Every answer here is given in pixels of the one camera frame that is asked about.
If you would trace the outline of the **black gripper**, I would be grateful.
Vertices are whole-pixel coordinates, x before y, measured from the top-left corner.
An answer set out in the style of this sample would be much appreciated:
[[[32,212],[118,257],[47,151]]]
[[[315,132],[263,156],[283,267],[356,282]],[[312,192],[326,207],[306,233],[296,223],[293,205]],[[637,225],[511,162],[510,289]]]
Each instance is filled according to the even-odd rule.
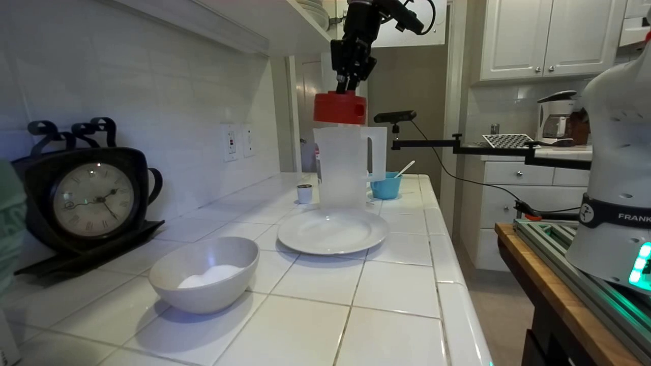
[[[367,93],[367,76],[374,67],[373,43],[382,19],[399,14],[399,0],[348,0],[344,34],[331,43],[337,93],[346,93],[346,82],[355,82],[359,96]]]

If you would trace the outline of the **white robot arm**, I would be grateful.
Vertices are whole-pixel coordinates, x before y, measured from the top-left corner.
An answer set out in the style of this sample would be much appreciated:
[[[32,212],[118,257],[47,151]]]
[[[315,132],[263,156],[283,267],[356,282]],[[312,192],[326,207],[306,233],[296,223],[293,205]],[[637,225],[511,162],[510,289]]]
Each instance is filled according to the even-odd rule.
[[[582,92],[592,166],[565,257],[581,269],[651,291],[651,40]]]

